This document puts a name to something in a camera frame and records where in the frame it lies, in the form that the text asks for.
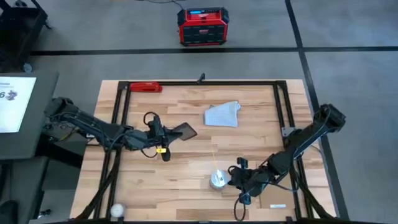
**red tool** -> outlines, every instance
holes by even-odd
[[[163,88],[157,82],[141,82],[131,84],[130,90],[135,92],[160,93]]]

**generator display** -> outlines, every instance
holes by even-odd
[[[229,17],[224,7],[182,9],[177,15],[182,45],[221,45],[226,42]]]

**yellow tag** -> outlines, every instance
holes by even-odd
[[[156,152],[158,152],[158,153],[165,153],[165,152],[166,152],[166,149],[165,149],[165,148],[157,148],[157,149],[156,149]]]

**white ball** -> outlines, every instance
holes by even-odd
[[[124,205],[117,203],[112,206],[111,215],[114,218],[120,218],[123,217],[124,211],[125,211]]]

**black cart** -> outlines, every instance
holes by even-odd
[[[43,26],[48,29],[48,15],[36,0],[31,0],[35,7],[27,7],[18,0],[14,6],[0,0],[0,72],[21,69],[31,72],[32,66],[26,63],[30,51]]]

